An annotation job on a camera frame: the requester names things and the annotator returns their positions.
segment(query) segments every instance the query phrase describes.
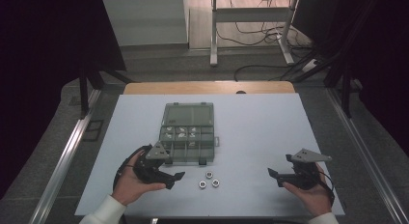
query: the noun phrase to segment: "black cable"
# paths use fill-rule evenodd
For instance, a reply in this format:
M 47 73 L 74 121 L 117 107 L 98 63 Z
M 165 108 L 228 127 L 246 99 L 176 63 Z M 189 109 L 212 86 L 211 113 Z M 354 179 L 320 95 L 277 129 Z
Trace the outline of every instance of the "black cable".
M 267 81 L 274 81 L 275 79 L 279 79 L 279 78 L 281 78 L 281 76 L 272 77 L 272 78 L 268 79 Z
M 350 17 L 347 18 L 345 20 L 345 22 L 342 22 L 342 27 L 340 27 L 337 32 L 329 39 L 325 40 L 324 42 L 322 42 L 320 45 L 315 45 L 313 48 L 313 51 L 315 52 L 314 55 L 320 53 L 321 55 L 326 54 L 326 53 L 330 53 L 330 56 L 325 56 L 326 58 L 329 58 L 329 60 L 324 60 L 323 64 L 325 64 L 327 61 L 331 61 L 334 62 L 334 59 L 338 58 L 338 56 L 340 55 L 340 51 L 336 50 L 336 48 L 338 48 L 338 46 L 341 44 L 342 41 L 344 41 L 344 39 L 342 38 L 342 36 L 345 35 L 345 33 L 347 33 L 347 29 L 353 24 L 353 22 L 356 20 L 356 15 L 359 14 L 361 12 L 362 8 L 355 8 L 354 12 L 352 12 L 350 14 Z M 308 64 L 308 58 L 304 58 L 305 60 L 303 61 L 303 64 Z M 281 80 L 283 80 L 288 74 L 291 73 L 290 78 L 292 78 L 293 75 L 295 75 L 295 73 L 299 72 L 300 70 L 302 70 L 302 68 L 299 68 L 298 70 L 296 69 L 296 67 L 291 68 L 288 72 L 286 72 L 283 77 L 281 78 Z
M 267 1 L 267 7 L 270 7 L 273 0 L 261 0 L 260 3 L 258 4 L 258 6 L 259 6 L 259 5 L 261 4 L 261 2 L 263 2 L 263 1 Z M 232 2 L 232 0 L 230 0 L 230 3 L 231 3 L 231 7 L 234 8 L 234 3 Z M 277 38 L 276 38 L 276 39 L 271 39 L 270 37 L 271 37 L 271 36 L 275 36 L 275 35 L 280 35 L 280 33 L 277 33 L 277 32 L 276 32 L 276 33 L 270 33 L 272 30 L 277 29 L 277 27 L 270 28 L 270 29 L 265 29 L 265 30 L 264 30 L 264 24 L 265 24 L 265 22 L 262 23 L 261 29 L 260 29 L 259 31 L 242 31 L 242 30 L 240 30 L 240 28 L 238 27 L 237 22 L 235 22 L 234 24 L 235 24 L 235 27 L 236 27 L 237 31 L 238 31 L 239 33 L 242 33 L 242 34 L 263 33 L 265 36 L 264 36 L 264 39 L 263 39 L 262 41 L 264 41 L 264 42 L 266 42 L 266 43 L 276 42 L 276 41 L 277 41 Z M 260 41 L 260 42 L 248 44 L 248 43 L 243 43 L 243 42 L 239 42 L 239 41 L 232 40 L 232 39 L 222 38 L 219 34 L 217 34 L 217 35 L 218 35 L 221 39 L 223 39 L 223 40 L 231 41 L 231 42 L 237 42 L 237 43 L 243 44 L 243 45 L 256 45 L 256 44 L 262 42 L 262 41 Z
M 281 29 L 281 28 L 284 28 L 284 26 L 277 26 L 277 27 L 276 27 L 276 29 Z M 292 47 L 309 47 L 309 48 L 311 48 L 310 45 L 302 45 L 301 43 L 298 42 L 298 39 L 297 39 L 298 34 L 299 34 L 299 31 L 298 31 L 298 30 L 296 30 L 296 29 L 294 29 L 294 28 L 289 28 L 288 31 L 295 32 L 294 40 L 295 40 L 295 42 L 297 42 L 297 45 L 293 45 L 293 44 L 291 44 L 291 43 L 288 41 L 288 39 L 287 39 L 287 40 L 286 40 L 286 43 L 289 45 L 290 48 L 292 48 Z
M 332 179 L 328 175 L 326 175 L 325 173 L 322 173 L 322 172 L 319 172 L 319 173 L 324 175 L 325 178 L 327 178 L 331 182 L 331 191 L 334 191 L 334 183 L 333 183 Z
M 254 43 L 244 43 L 244 42 L 239 42 L 239 41 L 236 41 L 236 40 L 233 40 L 233 39 L 223 38 L 222 36 L 220 36 L 219 31 L 217 30 L 217 28 L 216 28 L 216 34 L 217 34 L 217 36 L 218 36 L 220 39 L 225 40 L 225 41 L 231 41 L 231 42 L 236 42 L 236 43 L 243 44 L 243 45 L 247 45 L 247 46 L 253 46 L 253 45 L 259 44 L 259 43 L 261 43 L 261 42 L 264 42 L 264 40 L 266 39 L 267 36 L 277 35 L 278 33 L 268 34 L 266 37 L 264 37 L 264 38 L 263 38 L 262 40 L 260 40 L 259 42 L 254 42 Z
M 273 220 L 273 224 L 280 224 L 280 223 L 287 223 L 287 224 L 303 224 L 301 222 L 295 221 L 287 221 L 287 220 Z
M 333 188 L 330 188 L 326 182 L 322 181 L 322 179 L 316 180 L 315 177 L 310 172 L 308 172 L 308 171 L 306 171 L 306 170 L 304 170 L 302 168 L 298 168 L 298 170 L 302 171 L 303 174 L 307 175 L 311 180 L 313 180 L 314 182 L 319 184 L 321 187 L 323 187 L 327 191 L 328 197 L 330 198 L 331 207 L 332 207 L 334 205 L 334 201 L 335 201 L 335 194 L 334 194 L 334 190 L 333 190 L 334 186 L 331 184 Z
M 291 69 L 289 69 L 286 73 L 284 73 L 284 74 L 282 75 L 282 77 L 280 78 L 280 81 L 283 81 L 283 79 L 284 79 L 288 74 L 291 73 L 291 77 L 292 77 L 296 72 L 298 72 L 298 71 L 300 71 L 302 68 L 304 68 L 304 66 L 307 65 L 309 61 L 311 61 L 311 59 L 316 55 L 316 53 L 317 53 L 316 49 L 313 49 L 313 50 L 312 50 L 311 52 L 309 52 L 306 56 L 304 56 L 303 58 L 301 58 L 301 59 L 297 62 L 297 64 L 293 65 L 293 66 L 291 67 Z
M 244 66 L 244 67 L 241 67 L 241 68 L 235 70 L 234 75 L 233 75 L 234 81 L 238 81 L 238 80 L 237 80 L 237 74 L 238 74 L 238 72 L 241 71 L 241 70 L 243 70 L 243 69 L 246 69 L 246 68 L 288 68 L 288 67 L 284 67 L 284 66 L 265 66 L 265 65 L 249 65 L 249 66 Z
M 305 50 L 305 49 L 313 50 L 314 46 L 291 46 L 289 48 L 289 51 L 291 52 L 292 55 L 298 58 L 303 58 L 304 56 L 298 55 L 298 53 L 294 52 L 294 50 Z
M 319 65 L 313 67 L 311 70 L 306 71 L 305 73 L 297 76 L 294 79 L 290 78 L 291 79 L 290 82 L 292 82 L 292 83 L 300 82 L 300 81 L 302 81 L 302 80 L 316 74 L 317 72 L 319 72 L 321 70 L 325 70 L 325 69 L 329 68 L 332 64 L 336 63 L 339 60 L 340 56 L 341 56 L 341 52 L 339 51 L 339 52 L 335 53 L 332 57 L 323 60 Z

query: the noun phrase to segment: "clear plastic organizer box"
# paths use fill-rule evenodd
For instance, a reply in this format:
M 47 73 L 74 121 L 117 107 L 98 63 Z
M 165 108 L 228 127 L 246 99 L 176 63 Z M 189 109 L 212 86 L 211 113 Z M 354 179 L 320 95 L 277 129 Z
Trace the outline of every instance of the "clear plastic organizer box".
M 168 103 L 159 141 L 169 151 L 165 163 L 198 162 L 206 165 L 214 158 L 213 103 Z

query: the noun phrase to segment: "white sleeve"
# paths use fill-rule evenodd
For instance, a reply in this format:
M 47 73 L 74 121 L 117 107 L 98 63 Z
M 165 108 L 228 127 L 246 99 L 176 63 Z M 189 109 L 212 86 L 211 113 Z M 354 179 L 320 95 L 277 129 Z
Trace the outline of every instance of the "white sleeve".
M 114 224 L 120 221 L 126 206 L 107 195 L 98 209 L 86 215 L 80 224 Z
M 327 212 L 311 219 L 308 224 L 338 224 L 338 221 L 333 213 Z

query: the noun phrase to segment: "white table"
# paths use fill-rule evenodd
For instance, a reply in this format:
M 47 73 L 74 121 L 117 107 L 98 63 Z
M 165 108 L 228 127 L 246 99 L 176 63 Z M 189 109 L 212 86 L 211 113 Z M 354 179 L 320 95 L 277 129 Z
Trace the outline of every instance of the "white table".
M 304 216 L 302 203 L 269 177 L 267 167 L 293 173 L 286 154 L 302 148 L 320 153 L 298 94 L 264 95 L 123 95 L 115 108 L 76 215 L 94 211 L 118 167 L 136 149 L 159 138 L 165 104 L 213 102 L 215 136 L 220 137 L 207 166 L 162 166 L 186 172 L 171 190 L 143 195 L 125 215 L 141 218 L 248 218 Z M 328 173 L 324 163 L 321 167 Z M 220 182 L 211 186 L 205 172 Z M 205 189 L 199 182 L 207 182 Z M 336 194 L 335 215 L 344 215 Z

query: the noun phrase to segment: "wire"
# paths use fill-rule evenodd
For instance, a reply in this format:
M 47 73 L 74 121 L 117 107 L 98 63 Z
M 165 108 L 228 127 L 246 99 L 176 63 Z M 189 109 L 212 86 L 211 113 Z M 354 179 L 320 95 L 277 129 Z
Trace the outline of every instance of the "wire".
M 294 50 L 304 50 L 304 49 L 309 49 L 313 50 L 313 46 L 291 46 L 289 48 L 289 51 L 291 52 L 292 55 L 298 57 L 298 58 L 303 58 L 304 56 L 300 56 L 298 53 L 294 52 Z
M 280 80 L 281 81 L 284 80 L 284 78 L 291 73 L 289 79 L 286 80 L 286 81 L 289 81 L 292 78 L 292 76 L 295 73 L 302 70 L 304 68 L 304 66 L 307 65 L 316 54 L 317 54 L 317 50 L 315 48 L 313 48 L 313 50 L 311 52 L 309 52 L 306 56 L 301 58 L 297 62 L 297 64 L 295 64 L 289 71 L 287 71 L 285 74 L 283 74 L 283 76 L 282 76 L 282 78 L 280 78 Z
M 236 41 L 236 40 L 233 40 L 233 39 L 228 39 L 228 38 L 224 38 L 224 37 L 220 36 L 219 31 L 217 30 L 217 28 L 216 28 L 216 33 L 217 33 L 217 36 L 218 36 L 220 39 L 222 39 L 222 40 L 230 41 L 230 42 L 236 42 L 236 43 L 243 44 L 243 45 L 247 45 L 247 46 L 252 46 L 252 45 L 259 44 L 259 43 L 261 43 L 261 42 L 265 42 L 265 39 L 266 39 L 267 37 L 273 36 L 273 35 L 278 35 L 278 33 L 271 33 L 271 34 L 266 35 L 266 36 L 265 36 L 262 40 L 260 40 L 259 42 L 244 43 L 244 42 L 239 42 L 239 41 Z
M 234 81 L 238 81 L 238 80 L 237 80 L 237 74 L 238 74 L 241 70 L 246 69 L 246 68 L 288 68 L 288 67 L 284 67 L 284 66 L 266 66 L 266 65 L 249 65 L 249 66 L 244 66 L 244 67 L 241 67 L 241 68 L 235 70 L 234 76 L 233 76 L 233 77 L 234 77 Z
M 230 2 L 231 2 L 231 7 L 234 8 L 234 3 L 232 2 L 232 0 L 230 0 Z M 263 0 L 261 0 L 261 1 L 259 2 L 259 4 L 257 5 L 257 8 L 259 7 L 259 5 L 260 5 L 262 2 L 263 2 Z M 235 27 L 237 28 L 237 31 L 240 32 L 240 33 L 242 33 L 242 34 L 255 34 L 255 33 L 260 33 L 260 32 L 262 32 L 262 27 L 264 26 L 264 23 L 262 23 L 262 26 L 261 26 L 261 30 L 260 30 L 260 31 L 250 31 L 250 32 L 247 32 L 247 31 L 246 31 L 246 32 L 244 32 L 244 31 L 241 31 L 241 30 L 238 28 L 237 22 L 235 22 L 234 24 L 235 24 Z
M 280 223 L 287 223 L 287 224 L 303 224 L 301 222 L 294 222 L 294 221 L 286 221 L 286 220 L 273 220 L 273 224 L 280 224 Z
M 302 168 L 298 168 L 298 170 L 300 170 L 303 174 L 307 175 L 310 180 L 313 180 L 314 182 L 316 182 L 317 184 L 319 184 L 321 187 L 323 187 L 323 188 L 327 191 L 328 196 L 329 196 L 329 198 L 330 198 L 331 207 L 332 207 L 332 206 L 334 205 L 334 201 L 335 201 L 334 185 L 332 184 L 332 188 L 330 188 L 326 182 L 324 182 L 321 178 L 319 178 L 319 179 L 317 180 L 317 179 L 313 176 L 313 174 L 311 174 L 309 171 L 306 171 L 306 170 L 304 170 L 304 169 L 302 169 Z
M 326 175 L 325 173 L 323 173 L 323 172 L 319 172 L 319 173 L 322 174 L 322 175 L 324 175 L 325 178 L 327 178 L 327 179 L 331 182 L 331 191 L 334 191 L 334 183 L 333 183 L 332 179 L 331 179 L 328 175 Z
M 267 81 L 274 81 L 275 79 L 279 79 L 279 78 L 281 78 L 281 76 L 272 77 L 272 78 L 268 79 Z

